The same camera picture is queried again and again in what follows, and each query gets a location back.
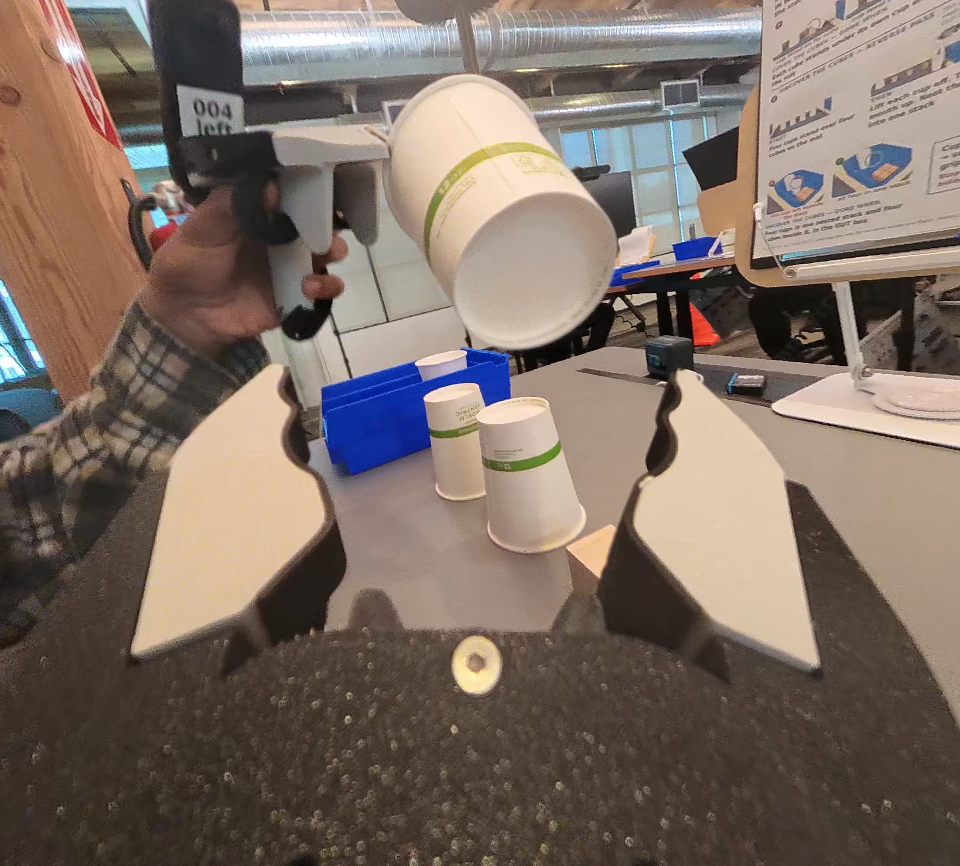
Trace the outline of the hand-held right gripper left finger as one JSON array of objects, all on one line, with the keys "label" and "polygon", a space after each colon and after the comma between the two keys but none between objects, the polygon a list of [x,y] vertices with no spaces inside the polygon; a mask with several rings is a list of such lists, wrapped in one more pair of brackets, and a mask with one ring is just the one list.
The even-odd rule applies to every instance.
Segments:
[{"label": "hand-held right gripper left finger", "polygon": [[269,365],[179,446],[132,659],[222,637],[239,644],[229,660],[246,660],[326,629],[347,557],[300,414],[288,369]]}]

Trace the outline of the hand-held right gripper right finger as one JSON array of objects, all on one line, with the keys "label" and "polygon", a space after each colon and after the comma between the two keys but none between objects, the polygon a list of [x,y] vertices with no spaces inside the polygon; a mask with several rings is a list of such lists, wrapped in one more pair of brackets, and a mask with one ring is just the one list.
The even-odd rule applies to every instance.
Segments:
[{"label": "hand-held right gripper right finger", "polygon": [[599,578],[606,631],[711,675],[731,674],[729,645],[819,674],[781,465],[689,369],[667,380],[654,416]]}]

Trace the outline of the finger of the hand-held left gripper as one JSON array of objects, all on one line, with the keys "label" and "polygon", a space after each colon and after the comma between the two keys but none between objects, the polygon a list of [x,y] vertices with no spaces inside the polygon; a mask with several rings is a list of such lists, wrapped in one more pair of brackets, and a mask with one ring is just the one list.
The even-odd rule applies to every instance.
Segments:
[{"label": "finger of the hand-held left gripper", "polygon": [[335,167],[380,160],[381,191],[388,145],[366,126],[277,126],[270,133],[279,162],[282,210],[311,253],[327,253],[335,228]]},{"label": "finger of the hand-held left gripper", "polygon": [[380,233],[380,160],[338,164],[333,173],[334,211],[341,228],[361,244],[376,244]]}]

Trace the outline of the wooden cube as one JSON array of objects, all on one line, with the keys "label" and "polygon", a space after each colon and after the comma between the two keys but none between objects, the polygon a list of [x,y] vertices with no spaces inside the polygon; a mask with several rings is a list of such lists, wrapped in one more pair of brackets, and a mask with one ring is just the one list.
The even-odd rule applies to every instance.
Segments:
[{"label": "wooden cube", "polygon": [[597,595],[617,531],[608,524],[565,547],[573,595]]}]

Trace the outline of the white paper cup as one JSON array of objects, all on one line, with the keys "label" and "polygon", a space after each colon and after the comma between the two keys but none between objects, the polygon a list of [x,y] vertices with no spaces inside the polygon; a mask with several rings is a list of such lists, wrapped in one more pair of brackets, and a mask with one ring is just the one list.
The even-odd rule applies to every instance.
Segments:
[{"label": "white paper cup", "polygon": [[403,106],[388,145],[390,212],[471,336],[531,351],[593,313],[617,264],[615,228],[509,88],[438,80]]},{"label": "white paper cup", "polygon": [[576,540],[587,515],[550,404],[539,397],[502,401],[486,406],[477,424],[489,538],[523,554]]},{"label": "white paper cup", "polygon": [[468,359],[468,351],[458,349],[420,358],[414,366],[422,381],[437,380],[464,371]]},{"label": "white paper cup", "polygon": [[423,401],[438,496],[450,501],[483,498],[478,416],[486,404],[480,386],[450,384],[427,393]]}]

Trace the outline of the person's left hand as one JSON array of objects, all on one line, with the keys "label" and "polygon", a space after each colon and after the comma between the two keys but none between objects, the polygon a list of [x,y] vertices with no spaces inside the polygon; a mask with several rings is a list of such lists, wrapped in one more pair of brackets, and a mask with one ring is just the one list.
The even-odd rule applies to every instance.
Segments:
[{"label": "person's left hand", "polygon": [[220,361],[281,325],[269,247],[245,232],[233,192],[212,190],[153,255],[139,302],[193,353]]}]

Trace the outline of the black charger box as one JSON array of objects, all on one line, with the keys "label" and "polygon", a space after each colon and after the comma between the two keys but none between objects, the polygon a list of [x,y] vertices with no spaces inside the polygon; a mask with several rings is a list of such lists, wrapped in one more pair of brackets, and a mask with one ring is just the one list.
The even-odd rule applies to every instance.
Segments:
[{"label": "black charger box", "polygon": [[695,370],[693,340],[677,335],[659,335],[644,343],[647,376],[668,380],[678,370]]}]

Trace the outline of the red fire extinguisher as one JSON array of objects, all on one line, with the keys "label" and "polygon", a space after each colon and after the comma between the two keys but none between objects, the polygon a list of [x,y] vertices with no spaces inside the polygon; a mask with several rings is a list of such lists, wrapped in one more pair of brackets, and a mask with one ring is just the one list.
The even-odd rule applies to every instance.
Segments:
[{"label": "red fire extinguisher", "polygon": [[151,191],[139,195],[132,184],[121,179],[126,197],[128,238],[144,269],[151,266],[153,254],[174,234],[178,216],[186,213],[185,195],[173,180],[156,183]]}]

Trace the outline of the wooden pillar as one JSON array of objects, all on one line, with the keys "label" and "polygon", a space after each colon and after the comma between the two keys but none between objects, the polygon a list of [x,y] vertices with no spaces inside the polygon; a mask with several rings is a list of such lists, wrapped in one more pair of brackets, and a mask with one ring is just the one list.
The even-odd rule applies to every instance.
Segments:
[{"label": "wooden pillar", "polygon": [[38,0],[1,0],[1,267],[55,389],[84,393],[146,273],[123,149],[91,127]]}]

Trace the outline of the black monitor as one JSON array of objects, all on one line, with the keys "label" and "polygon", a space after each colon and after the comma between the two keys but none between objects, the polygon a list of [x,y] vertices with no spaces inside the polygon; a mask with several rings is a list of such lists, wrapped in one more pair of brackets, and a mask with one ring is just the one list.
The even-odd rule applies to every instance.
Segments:
[{"label": "black monitor", "polygon": [[638,224],[632,173],[612,172],[609,164],[574,166],[571,171],[606,213],[616,236],[630,235]]}]

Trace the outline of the wooden table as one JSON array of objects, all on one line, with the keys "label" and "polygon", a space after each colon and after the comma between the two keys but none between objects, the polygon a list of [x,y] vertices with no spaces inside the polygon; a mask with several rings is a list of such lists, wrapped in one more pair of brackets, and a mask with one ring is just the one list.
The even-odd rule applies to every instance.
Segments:
[{"label": "wooden table", "polygon": [[674,262],[660,268],[631,285],[609,287],[605,301],[617,302],[636,320],[635,328],[649,335],[648,324],[633,297],[649,295],[655,298],[655,327],[660,335],[678,335],[692,339],[690,324],[690,295],[700,289],[724,289],[737,286],[743,277],[732,256],[715,259]]}]

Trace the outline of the printed white bag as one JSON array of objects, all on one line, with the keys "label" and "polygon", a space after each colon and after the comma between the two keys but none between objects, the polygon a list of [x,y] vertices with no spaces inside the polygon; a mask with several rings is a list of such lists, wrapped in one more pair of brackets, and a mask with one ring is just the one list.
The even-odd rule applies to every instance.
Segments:
[{"label": "printed white bag", "polygon": [[933,298],[919,294],[914,307],[913,371],[959,376],[958,338]]}]

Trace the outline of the red wall sign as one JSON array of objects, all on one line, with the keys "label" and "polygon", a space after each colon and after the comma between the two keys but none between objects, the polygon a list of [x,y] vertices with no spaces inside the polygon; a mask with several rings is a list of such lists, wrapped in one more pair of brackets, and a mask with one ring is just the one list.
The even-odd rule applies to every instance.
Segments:
[{"label": "red wall sign", "polygon": [[37,0],[53,36],[54,49],[65,64],[93,130],[118,150],[123,145],[109,107],[102,97],[90,61],[65,0]]}]

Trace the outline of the thin silver duct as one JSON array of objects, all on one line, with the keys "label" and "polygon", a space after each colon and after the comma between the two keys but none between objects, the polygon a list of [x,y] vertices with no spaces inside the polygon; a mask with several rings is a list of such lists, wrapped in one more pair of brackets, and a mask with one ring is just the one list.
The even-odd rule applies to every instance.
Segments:
[{"label": "thin silver duct", "polygon": [[742,108],[754,89],[745,84],[702,86],[697,103],[673,106],[664,105],[661,89],[530,97],[524,102],[540,124],[594,126],[643,116],[673,116]]}]

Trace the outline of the silver ventilation duct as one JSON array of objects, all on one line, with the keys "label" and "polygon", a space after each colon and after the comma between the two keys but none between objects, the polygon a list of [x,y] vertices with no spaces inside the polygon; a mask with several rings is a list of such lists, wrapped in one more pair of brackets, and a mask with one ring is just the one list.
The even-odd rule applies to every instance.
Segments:
[{"label": "silver ventilation duct", "polygon": [[[472,25],[481,70],[568,68],[640,60],[750,56],[760,50],[755,6],[696,10],[491,10]],[[421,24],[394,11],[241,15],[249,72],[399,76],[458,71],[452,21]]]}]

